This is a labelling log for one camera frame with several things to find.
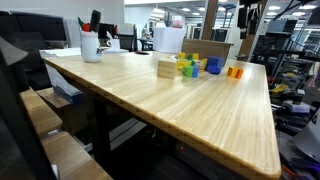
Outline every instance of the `ceiling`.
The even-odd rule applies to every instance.
[[[152,1],[149,1],[148,4],[130,4],[126,5],[128,7],[157,7],[159,9],[162,9],[164,11],[169,11],[169,12],[175,12],[179,15],[183,15],[185,17],[203,17],[204,16],[204,11],[199,11],[199,7],[205,7],[206,0],[183,0],[182,2],[163,2],[163,3],[150,3]],[[280,9],[278,10],[267,10],[267,12],[273,12],[276,14],[281,13],[291,2],[291,0],[268,0],[268,4],[270,6],[278,6]],[[295,5],[299,3],[300,1],[294,0],[292,5]],[[226,5],[236,5],[238,3],[238,0],[227,0],[226,2],[219,2],[219,5],[221,6],[226,6]],[[307,5],[316,5],[320,7],[320,0],[315,0],[313,2],[308,3]],[[189,12],[185,12],[180,10],[181,8],[188,8],[190,9]],[[305,13],[305,15],[300,16],[300,18],[306,18],[308,15],[311,13],[312,10],[301,10],[295,8],[292,9],[291,11],[286,12],[284,15],[291,15],[293,12],[301,12]],[[225,17],[225,12],[224,11],[218,11],[217,18],[224,18]],[[266,18],[274,18],[275,15],[267,15]]]

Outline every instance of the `wooden table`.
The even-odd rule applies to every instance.
[[[44,139],[42,145],[61,180],[112,179],[67,132]]]
[[[61,128],[61,119],[33,89],[30,88],[29,90],[20,93],[20,96],[32,124],[40,137]]]
[[[156,75],[163,56],[103,55],[102,62],[91,64],[73,56],[46,63],[249,179],[279,178],[264,66],[228,60],[220,75],[171,80]],[[229,66],[243,68],[242,79],[226,77]]]

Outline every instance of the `pen holder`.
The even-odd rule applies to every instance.
[[[100,62],[102,50],[98,33],[81,31],[81,56],[85,62]]]

